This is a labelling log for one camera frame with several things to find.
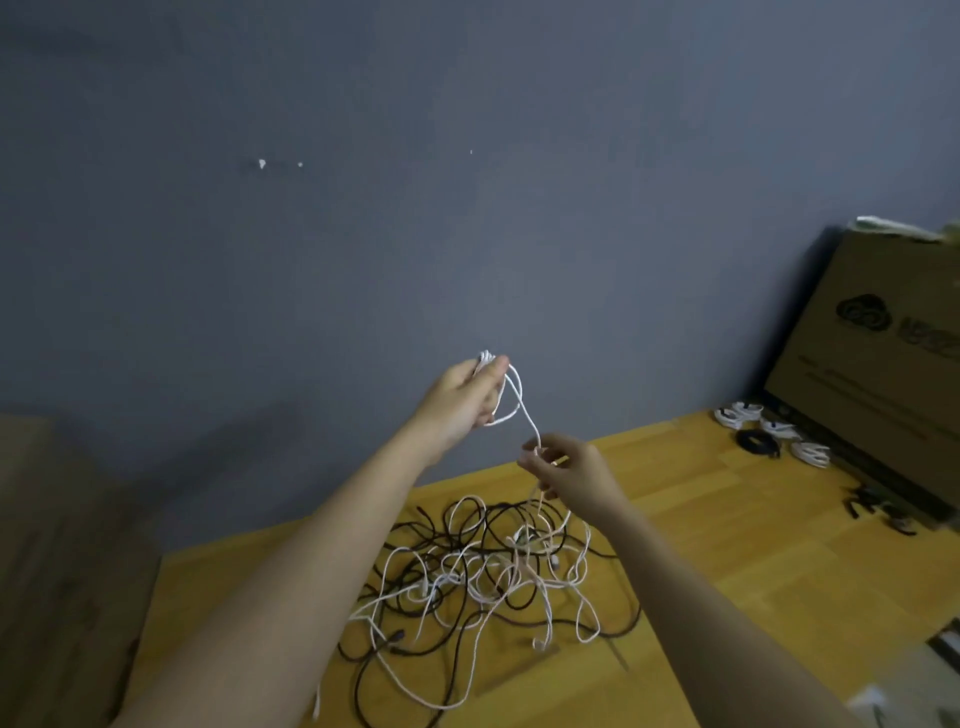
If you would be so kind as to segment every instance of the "white cable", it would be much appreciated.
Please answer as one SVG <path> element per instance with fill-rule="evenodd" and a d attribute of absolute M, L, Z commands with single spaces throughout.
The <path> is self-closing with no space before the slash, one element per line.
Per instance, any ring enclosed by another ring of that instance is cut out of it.
<path fill-rule="evenodd" d="M 769 435 L 773 435 L 778 440 L 799 440 L 800 433 L 797 428 L 790 423 L 778 423 L 773 420 L 760 418 L 760 429 Z"/>
<path fill-rule="evenodd" d="M 490 364 L 494 359 L 496 359 L 496 357 L 486 349 L 480 352 L 479 356 L 477 357 L 477 365 L 473 369 L 473 375 L 476 376 L 477 372 Z M 514 373 L 514 376 L 516 377 L 516 383 L 514 383 L 514 381 L 511 379 L 510 372 Z M 527 418 L 527 422 L 530 423 L 530 426 L 534 429 L 534 433 L 537 435 L 537 452 L 540 452 L 543 449 L 543 443 L 540 441 L 540 431 L 537 429 L 537 425 L 534 423 L 533 418 L 530 417 L 530 413 L 527 412 L 527 407 L 523 403 L 523 382 L 520 380 L 520 372 L 518 372 L 516 367 L 511 364 L 510 368 L 507 370 L 507 374 L 504 375 L 503 378 L 505 379 L 506 383 L 500 387 L 500 393 L 496 397 L 496 406 L 493 408 L 492 412 L 493 420 L 484 426 L 493 427 L 494 425 L 505 423 L 516 414 L 517 410 L 521 410 L 523 412 L 523 416 Z M 497 418 L 496 411 L 500 408 L 500 401 L 503 400 L 503 392 L 507 389 L 507 384 L 510 384 L 510 388 L 514 390 L 514 394 L 516 395 L 516 407 L 514 407 L 513 411 L 509 415 L 504 415 L 503 417 Z"/>
<path fill-rule="evenodd" d="M 756 422 L 763 416 L 763 407 L 760 404 L 747 404 L 736 401 L 729 407 L 720 407 L 713 410 L 713 417 L 718 423 L 730 429 L 741 429 L 744 423 Z"/>
<path fill-rule="evenodd" d="M 494 356 L 490 352 L 481 352 L 478 357 L 477 366 L 473 371 L 474 375 L 476 375 L 476 373 L 485 366 L 490 364 L 493 359 Z M 514 382 L 514 380 L 510 377 L 510 373 L 513 373 L 514 377 L 516 378 L 516 382 Z M 530 426 L 534 429 L 534 432 L 537 435 L 537 448 L 538 451 L 541 451 L 542 441 L 540 440 L 540 431 L 537 429 L 533 418 L 530 417 L 530 413 L 527 412 L 526 405 L 523 403 L 523 383 L 520 380 L 519 372 L 516 370 L 516 368 L 514 368 L 513 365 L 511 365 L 504 378 L 506 382 L 510 384 L 511 389 L 514 390 L 514 394 L 516 395 L 516 407 L 514 407 L 510 414 L 496 418 L 496 411 L 500 407 L 500 402 L 503 399 L 503 391 L 506 389 L 505 384 L 500 388 L 500 393 L 497 396 L 496 407 L 493 409 L 494 419 L 492 422 L 488 423 L 487 426 L 499 425 L 500 423 L 506 422 L 512 418 L 517 411 L 522 411 L 524 417 L 527 418 L 527 422 L 530 423 Z M 527 498 L 528 502 L 532 503 L 535 500 L 535 494 L 537 492 L 538 489 L 535 488 L 531 495 Z M 416 636 L 414 637 L 415 643 L 420 638 L 420 634 L 423 629 L 423 621 L 426 619 L 426 616 L 430 611 L 430 606 L 433 603 L 435 594 L 438 592 L 438 590 L 447 584 L 462 586 L 467 590 L 468 597 L 480 605 L 481 609 L 486 611 L 484 612 L 482 619 L 473 624 L 464 624 L 460 627 L 462 631 L 467 631 L 474 628 L 477 630 L 476 636 L 473 639 L 473 654 L 470 661 L 469 679 L 467 680 L 467 686 L 464 689 L 463 697 L 461 697 L 460 700 L 449 705 L 436 705 L 428 700 L 423 699 L 416 693 L 409 690 L 405 685 L 403 685 L 402 682 L 400 682 L 399 677 L 397 677 L 396 673 L 388 664 L 384 656 L 384 650 L 377 649 L 375 652 L 377 660 L 380 661 L 380 664 L 387 671 L 387 674 L 390 675 L 398 688 L 400 688 L 403 692 L 405 692 L 413 700 L 420 703 L 422 706 L 436 711 L 448 711 L 458 708 L 467 700 L 470 687 L 473 684 L 473 675 L 476 670 L 477 648 L 480 644 L 480 636 L 483 633 L 484 628 L 487 626 L 487 622 L 490 621 L 490 617 L 492 616 L 493 612 L 495 612 L 497 608 L 503 604 L 508 596 L 520 589 L 523 589 L 524 587 L 532 585 L 536 588 L 537 592 L 543 599 L 543 610 L 546 614 L 545 633 L 542 638 L 535 637 L 533 639 L 534 649 L 544 650 L 553 640 L 553 605 L 550 602 L 550 592 L 553 590 L 569 589 L 572 590 L 579 598 L 580 603 L 577 607 L 577 615 L 574 620 L 574 631 L 579 642 L 592 642 L 599 637 L 601 632 L 600 619 L 597 616 L 596 610 L 593 608 L 593 604 L 579 589 L 579 587 L 587 579 L 587 553 L 592 535 L 590 527 L 586 523 L 584 523 L 585 535 L 582 548 L 577 548 L 567 544 L 559 546 L 555 541 L 555 537 L 564 532 L 564 529 L 570 521 L 570 513 L 567 511 L 563 522 L 559 526 L 554 526 L 540 511 L 543 504 L 543 492 L 540 492 L 539 497 L 536 498 L 537 512 L 533 517 L 533 524 L 526 520 L 526 515 L 521 511 L 521 514 L 523 514 L 523 524 L 514 532 L 512 537 L 508 536 L 504 539 L 504 543 L 510 546 L 513 551 L 512 557 L 508 558 L 503 553 L 483 555 L 474 551 L 475 546 L 480 546 L 483 543 L 484 536 L 487 532 L 487 522 L 484 518 L 487 512 L 487 505 L 484 503 L 483 499 L 478 496 L 464 496 L 460 498 L 460 500 L 458 500 L 450 510 L 450 514 L 447 517 L 446 526 L 448 529 L 452 530 L 453 517 L 456 515 L 457 509 L 460 508 L 461 504 L 463 504 L 465 500 L 473 501 L 478 507 L 476 512 L 477 522 L 472 525 L 463 524 L 459 528 L 459 532 L 463 536 L 470 538 L 471 541 L 464 548 L 458 551 L 449 551 L 440 557 L 435 578 L 433 578 L 431 581 L 431 572 L 427 569 L 423 559 L 416 551 L 407 546 L 398 546 L 391 551 L 390 555 L 387 557 L 386 563 L 383 565 L 381 572 L 383 576 L 380 579 L 380 591 L 377 596 L 364 602 L 359 608 L 354 610 L 348 620 L 364 621 L 368 624 L 370 627 L 371 646 L 376 649 L 377 638 L 379 638 L 381 642 L 388 641 L 387 636 L 383 634 L 376 624 L 377 610 L 381 609 L 382 603 L 388 599 L 399 599 L 400 597 L 404 597 L 414 604 L 423 605 L 423 612 L 420 616 L 420 626 L 417 630 Z M 543 531 L 537 530 L 536 524 L 538 521 L 543 522 L 543 524 L 546 526 Z M 431 547 L 427 552 L 430 553 L 432 550 L 433 547 Z M 577 554 L 573 565 L 567 569 L 566 574 L 563 577 L 558 576 L 556 573 L 556 569 L 560 566 L 560 558 L 558 554 L 561 550 L 570 550 Z M 424 574 L 423 581 L 411 586 L 403 587 L 402 589 L 397 589 L 393 592 L 384 593 L 387 583 L 387 570 L 390 566 L 390 561 L 394 558 L 394 556 L 402 552 L 411 553 L 414 558 L 420 562 L 419 566 Z M 533 567 L 530 566 L 530 559 L 532 556 L 547 557 L 547 567 L 550 569 L 551 578 L 543 578 Z M 471 568 L 474 566 L 476 566 L 476 569 L 471 571 Z M 483 593 L 479 584 L 480 576 L 485 573 L 488 568 L 499 569 L 499 574 L 495 577 L 494 591 L 489 595 Z M 500 594 L 499 590 L 502 588 L 501 584 L 504 579 L 506 579 L 507 586 L 505 589 L 503 589 L 503 593 Z M 589 611 L 592 617 L 592 627 L 587 627 L 582 619 L 585 608 Z M 438 613 L 438 610 L 433 611 L 433 616 L 443 627 L 449 628 L 452 626 L 444 623 Z M 316 720 L 319 714 L 320 686 L 318 685 L 316 698 L 314 701 L 313 719 Z"/>
<path fill-rule="evenodd" d="M 798 460 L 803 460 L 814 468 L 825 468 L 830 464 L 830 448 L 816 443 L 793 443 L 790 451 Z"/>
<path fill-rule="evenodd" d="M 447 527 L 452 528 L 453 515 L 465 500 L 472 500 L 480 507 L 479 521 L 477 526 L 468 527 L 466 531 L 473 531 L 478 526 L 482 525 L 482 530 L 485 532 L 487 526 L 483 521 L 483 514 L 486 512 L 487 507 L 483 500 L 477 496 L 464 496 L 456 502 L 447 519 Z M 539 508 L 536 517 L 547 523 L 548 529 L 545 533 L 535 533 L 529 523 L 526 522 L 517 531 L 515 531 L 513 537 L 507 537 L 504 539 L 505 543 L 510 545 L 513 549 L 512 559 L 507 560 L 502 554 L 488 554 L 486 556 L 481 556 L 477 553 L 471 554 L 470 552 L 473 547 L 479 546 L 482 543 L 483 532 L 474 534 L 474 540 L 463 549 L 459 551 L 451 551 L 445 554 L 444 557 L 440 559 L 438 569 L 439 574 L 436 576 L 436 578 L 431 582 L 429 577 L 425 577 L 425 580 L 429 584 L 426 596 L 423 595 L 421 583 L 407 586 L 393 592 L 384 593 L 384 589 L 386 588 L 386 574 L 388 567 L 390 566 L 390 561 L 396 554 L 400 552 L 411 553 L 414 558 L 420 562 L 423 572 L 428 573 L 425 564 L 420 558 L 420 555 L 413 549 L 407 546 L 399 546 L 395 548 L 387 557 L 387 561 L 381 570 L 383 576 L 380 580 L 379 594 L 373 599 L 365 602 L 360 608 L 355 610 L 352 615 L 350 615 L 349 621 L 364 621 L 368 624 L 370 627 L 371 645 L 376 646 L 377 638 L 379 638 L 380 641 L 386 641 L 388 639 L 376 624 L 376 610 L 380 608 L 381 602 L 388 599 L 394 599 L 398 596 L 405 596 L 411 602 L 422 603 L 423 614 L 420 618 L 420 629 L 422 629 L 422 620 L 425 618 L 433 600 L 433 594 L 444 584 L 456 584 L 458 586 L 464 586 L 468 591 L 468 596 L 477 604 L 479 604 L 481 607 L 490 607 L 489 610 L 485 611 L 485 614 L 480 621 L 461 627 L 461 629 L 465 631 L 476 627 L 477 634 L 473 641 L 472 657 L 470 661 L 470 675 L 467 681 L 467 686 L 464 689 L 463 697 L 455 703 L 451 703 L 449 705 L 437 705 L 421 698 L 419 695 L 403 685 L 399 677 L 396 675 L 384 657 L 383 650 L 378 650 L 376 652 L 377 659 L 387 671 L 387 674 L 389 674 L 391 679 L 393 679 L 393 681 L 396 683 L 396 686 L 422 706 L 430 708 L 431 710 L 447 711 L 458 708 L 464 704 L 468 698 L 470 687 L 473 683 L 480 635 L 486 627 L 487 622 L 490 620 L 492 613 L 496 611 L 496 609 L 506 600 L 508 596 L 520 589 L 523 589 L 524 587 L 534 586 L 537 589 L 543 599 L 543 608 L 546 614 L 546 630 L 544 636 L 542 638 L 533 639 L 533 647 L 535 649 L 546 649 L 553 639 L 553 605 L 550 601 L 550 591 L 552 590 L 570 589 L 577 595 L 579 599 L 579 605 L 577 607 L 577 614 L 574 620 L 574 628 L 577 640 L 579 642 L 589 643 L 600 635 L 600 620 L 597 616 L 596 609 L 594 609 L 593 604 L 579 589 L 580 585 L 583 584 L 587 578 L 587 553 L 592 536 L 589 526 L 584 523 L 585 537 L 584 545 L 581 548 L 569 545 L 563 546 L 563 549 L 572 550 L 577 553 L 577 558 L 574 561 L 574 564 L 567 570 L 565 577 L 561 578 L 557 575 L 554 569 L 553 560 L 548 559 L 548 566 L 552 578 L 545 579 L 537 574 L 536 571 L 530 566 L 530 557 L 533 555 L 552 556 L 560 551 L 556 545 L 555 537 L 559 533 L 563 532 L 564 526 L 566 526 L 566 524 L 569 522 L 570 515 L 569 512 L 567 512 L 563 523 L 560 525 L 560 527 L 556 528 L 549 527 L 550 521 L 540 513 Z M 451 567 L 447 565 L 447 561 L 450 559 L 450 557 L 454 557 L 453 565 Z M 478 569 L 471 573 L 470 566 L 478 562 L 482 562 L 482 564 Z M 481 574 L 483 574 L 484 567 L 491 563 L 498 564 L 501 569 L 500 573 L 495 577 L 494 593 L 492 595 L 485 595 L 480 591 L 480 588 L 476 582 Z M 497 593 L 496 587 L 502 587 L 504 579 L 506 579 L 506 588 L 504 589 L 504 593 L 501 595 Z M 592 625 L 590 627 L 587 627 L 585 621 L 583 620 L 583 613 L 585 609 L 589 611 L 592 617 L 590 620 Z M 436 611 L 433 614 L 440 624 L 443 626 L 449 626 L 443 623 Z M 589 630 L 586 634 L 584 633 L 585 628 Z M 420 629 L 418 629 L 417 636 L 414 638 L 414 643 L 420 636 Z"/>

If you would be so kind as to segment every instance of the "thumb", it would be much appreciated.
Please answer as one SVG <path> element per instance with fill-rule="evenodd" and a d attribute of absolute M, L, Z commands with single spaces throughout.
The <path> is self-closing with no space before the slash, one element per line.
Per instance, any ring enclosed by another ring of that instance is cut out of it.
<path fill-rule="evenodd" d="M 482 402 L 487 395 L 495 388 L 500 386 L 503 377 L 507 374 L 507 367 L 510 366 L 510 359 L 506 356 L 498 356 L 490 364 L 477 372 L 476 376 L 467 384 L 467 391 L 471 398 Z"/>
<path fill-rule="evenodd" d="M 555 488 L 566 474 L 562 468 L 551 465 L 533 452 L 524 452 L 516 463 L 527 473 L 551 488 Z"/>

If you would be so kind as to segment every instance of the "cardboard box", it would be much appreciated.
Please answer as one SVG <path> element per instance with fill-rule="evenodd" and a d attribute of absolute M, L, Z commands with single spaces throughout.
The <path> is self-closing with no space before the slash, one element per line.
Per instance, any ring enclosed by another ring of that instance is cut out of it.
<path fill-rule="evenodd" d="M 110 723 L 158 565 L 129 492 L 49 421 L 0 415 L 0 725 Z"/>
<path fill-rule="evenodd" d="M 938 522 L 960 507 L 960 250 L 850 230 L 763 399 Z"/>

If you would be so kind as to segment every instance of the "black cable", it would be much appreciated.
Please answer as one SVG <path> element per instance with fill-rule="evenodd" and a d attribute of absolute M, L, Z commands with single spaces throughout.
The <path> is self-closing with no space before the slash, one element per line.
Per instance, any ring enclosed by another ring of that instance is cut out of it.
<path fill-rule="evenodd" d="M 391 528 L 391 533 L 400 529 L 407 529 L 414 533 L 418 540 L 412 546 L 408 546 L 412 549 L 410 553 L 410 560 L 403 565 L 396 575 L 392 577 L 385 577 L 383 572 L 376 565 L 374 565 L 373 572 L 376 574 L 379 580 L 383 580 L 383 594 L 398 592 L 399 590 L 422 582 L 424 578 L 428 578 L 432 581 L 435 573 L 440 570 L 444 554 L 455 552 L 459 553 L 463 551 L 470 543 L 470 537 L 474 536 L 480 529 L 482 529 L 483 533 L 483 536 L 480 538 L 480 544 L 472 546 L 471 551 L 479 556 L 489 556 L 495 553 L 512 554 L 514 552 L 514 548 L 503 541 L 503 539 L 501 539 L 492 529 L 493 525 L 497 523 L 497 521 L 503 517 L 504 514 L 512 513 L 516 515 L 523 523 L 527 525 L 527 528 L 534 534 L 534 538 L 540 535 L 545 535 L 546 533 L 552 531 L 556 531 L 557 523 L 563 522 L 564 519 L 563 515 L 556 508 L 556 506 L 554 506 L 552 503 L 544 501 L 540 504 L 540 514 L 546 519 L 548 523 L 548 530 L 539 529 L 536 525 L 535 515 L 528 510 L 528 501 L 526 500 L 516 503 L 504 501 L 484 508 L 478 500 L 474 498 L 468 498 L 463 501 L 463 504 L 461 505 L 461 509 L 467 511 L 466 516 L 460 523 L 457 532 L 451 533 L 449 515 L 453 507 L 454 503 L 450 503 L 444 509 L 441 529 L 437 528 L 437 525 L 430 518 L 429 514 L 427 514 L 427 512 L 419 506 L 417 507 L 417 511 L 423 516 L 425 522 L 405 521 L 394 524 L 393 528 Z M 586 545 L 586 542 L 568 533 L 566 526 L 561 529 L 557 535 L 560 536 L 560 544 L 549 555 L 553 555 L 553 553 L 560 551 L 567 541 L 573 542 L 579 546 Z M 396 549 L 396 546 L 390 542 L 387 542 L 383 545 L 383 548 L 388 551 L 393 551 Z M 616 554 L 603 553 L 590 547 L 588 547 L 588 552 L 604 559 L 617 558 Z M 423 573 L 420 561 L 418 561 L 414 555 L 415 553 L 420 557 L 420 559 L 422 559 L 424 565 L 426 566 L 426 574 Z M 531 556 L 535 557 L 535 571 L 537 574 L 540 574 L 540 556 L 538 554 L 531 554 Z M 496 587 L 497 591 L 501 595 L 504 595 L 506 590 L 497 585 L 496 579 L 493 578 L 492 574 L 490 574 L 486 567 L 484 567 L 484 571 L 487 577 Z M 433 591 L 433 597 L 431 598 L 430 603 L 425 607 L 418 606 L 416 610 L 405 609 L 400 603 L 400 595 L 397 595 L 395 598 L 382 601 L 380 603 L 381 608 L 377 609 L 375 612 L 375 623 L 377 628 L 382 631 L 383 619 L 387 612 L 391 612 L 407 619 L 417 620 L 423 618 L 424 612 L 427 616 L 431 616 L 436 613 L 437 610 L 439 610 L 447 600 L 447 598 L 453 595 L 453 593 L 458 589 L 462 589 L 463 599 L 460 602 L 460 609 L 457 613 L 456 619 L 452 621 L 450 626 L 444 630 L 443 634 L 434 643 L 424 647 L 423 649 L 407 649 L 397 644 L 404 637 L 405 632 L 402 629 L 397 629 L 391 633 L 386 640 L 383 640 L 382 638 L 375 638 L 376 644 L 369 647 L 366 652 L 359 656 L 347 654 L 343 646 L 339 643 L 337 644 L 337 650 L 340 652 L 341 657 L 348 662 L 357 664 L 357 672 L 353 683 L 353 710 L 356 713 L 357 720 L 360 721 L 364 728 L 375 728 L 370 724 L 370 721 L 363 712 L 363 706 L 361 704 L 361 691 L 363 678 L 367 673 L 367 668 L 374 661 L 379 652 L 385 651 L 392 655 L 396 655 L 397 657 L 403 658 L 424 657 L 436 652 L 439 649 L 442 649 L 447 643 L 450 642 L 454 632 L 458 632 L 457 639 L 454 643 L 453 661 L 450 669 L 450 675 L 446 682 L 444 699 L 441 703 L 441 705 L 449 705 L 451 702 L 450 698 L 456 689 L 457 666 L 460 662 L 460 646 L 463 642 L 464 633 L 470 626 L 483 619 L 487 615 L 489 615 L 489 617 L 500 619 L 501 621 L 511 624 L 512 626 L 525 629 L 543 627 L 547 624 L 546 619 L 540 619 L 537 621 L 522 621 L 519 619 L 506 617 L 499 612 L 490 611 L 489 609 L 484 608 L 480 608 L 464 616 L 469 600 L 467 589 L 462 588 L 461 585 L 451 584 L 446 590 L 443 588 L 435 589 Z M 373 585 L 370 583 L 365 584 L 357 601 L 362 602 L 368 597 L 376 597 L 380 593 L 381 587 L 379 585 Z M 530 598 L 522 604 L 511 603 L 510 598 L 506 596 L 504 598 L 504 603 L 507 604 L 512 611 L 522 612 L 524 609 L 533 604 L 537 594 L 538 591 L 536 589 L 532 590 Z M 601 631 L 598 633 L 598 637 L 608 640 L 623 637 L 636 628 L 641 617 L 642 610 L 637 607 L 636 611 L 632 614 L 630 621 L 625 627 L 614 632 Z M 564 624 L 574 627 L 577 624 L 576 620 L 574 619 L 555 618 L 552 621 L 553 624 Z M 444 713 L 445 711 L 435 711 L 424 728 L 435 728 L 437 723 L 440 722 L 440 719 L 444 716 Z"/>
<path fill-rule="evenodd" d="M 734 436 L 736 443 L 754 455 L 780 457 L 780 440 L 762 429 L 741 429 Z"/>

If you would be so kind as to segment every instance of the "wooden table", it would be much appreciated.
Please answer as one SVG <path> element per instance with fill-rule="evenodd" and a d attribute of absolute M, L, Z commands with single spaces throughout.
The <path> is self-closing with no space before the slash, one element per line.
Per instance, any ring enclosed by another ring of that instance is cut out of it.
<path fill-rule="evenodd" d="M 790 455 L 753 456 L 706 413 L 612 435 L 597 445 L 636 507 L 676 549 L 842 698 L 960 613 L 960 538 L 948 531 L 908 538 L 879 517 L 852 520 L 841 499 L 856 483 L 835 468 L 820 471 Z M 513 464 L 469 473 L 414 490 L 400 519 L 414 518 L 419 505 L 437 520 L 449 502 L 466 494 L 487 503 L 520 500 L 532 482 Z M 128 697 L 295 528 L 284 524 L 164 559 Z M 608 548 L 602 538 L 597 545 Z M 590 557 L 585 593 L 605 629 L 627 623 L 636 607 L 615 562 Z M 561 604 L 557 615 L 571 616 L 574 601 L 555 598 Z M 523 619 L 541 617 L 539 602 L 522 613 Z M 409 642 L 409 623 L 404 628 Z M 439 629 L 428 620 L 422 640 Z M 492 620 L 479 645 L 468 702 L 447 713 L 442 726 L 696 725 L 645 620 L 624 638 L 589 644 L 558 626 L 545 652 L 531 647 L 539 635 Z M 462 647 L 467 654 L 461 656 L 455 697 L 466 686 L 471 640 L 465 637 Z M 364 629 L 349 625 L 347 648 L 356 653 L 365 643 Z M 452 645 L 427 658 L 389 659 L 409 688 L 439 701 L 451 658 Z M 338 656 L 330 661 L 319 725 L 357 724 L 355 670 Z M 403 695 L 379 665 L 368 673 L 362 700 L 375 728 L 426 724 L 430 712 Z M 308 713 L 304 725 L 312 725 Z"/>

